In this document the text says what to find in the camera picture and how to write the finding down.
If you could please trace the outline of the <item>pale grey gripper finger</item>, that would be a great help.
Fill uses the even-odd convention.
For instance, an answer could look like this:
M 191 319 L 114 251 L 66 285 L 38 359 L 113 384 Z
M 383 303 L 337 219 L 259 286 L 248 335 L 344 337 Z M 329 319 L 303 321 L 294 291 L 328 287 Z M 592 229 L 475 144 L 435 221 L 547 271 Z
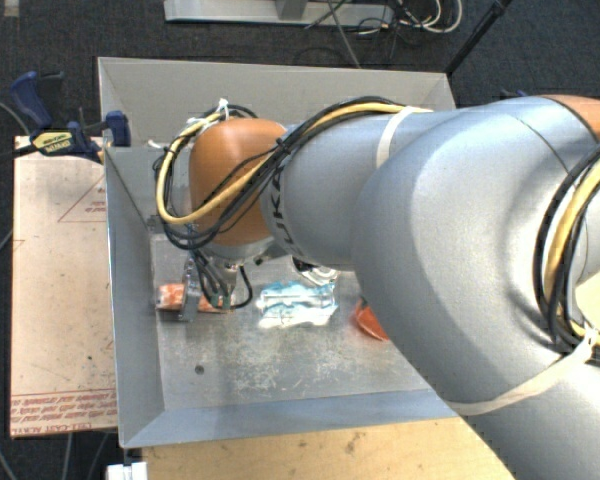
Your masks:
M 180 319 L 184 322 L 191 322 L 197 316 L 199 301 L 202 296 L 198 270 L 192 256 L 189 256 L 184 264 L 182 283 L 184 292 Z

